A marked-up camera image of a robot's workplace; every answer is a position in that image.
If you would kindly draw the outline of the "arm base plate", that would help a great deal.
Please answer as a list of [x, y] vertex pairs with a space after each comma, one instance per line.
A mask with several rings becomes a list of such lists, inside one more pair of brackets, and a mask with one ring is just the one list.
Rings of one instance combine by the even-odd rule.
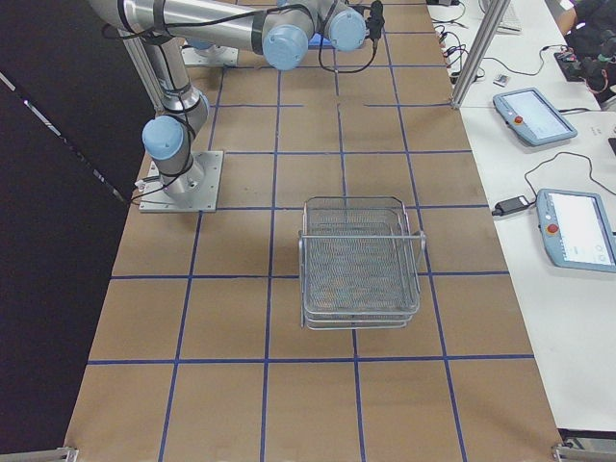
[[213, 213], [218, 205], [219, 182], [224, 154], [222, 151], [192, 153], [191, 168], [177, 180], [161, 176], [150, 161], [147, 178], [141, 179], [138, 210], [142, 213]]
[[236, 67], [239, 50], [218, 45], [198, 49], [186, 44], [182, 46], [182, 56], [187, 67]]

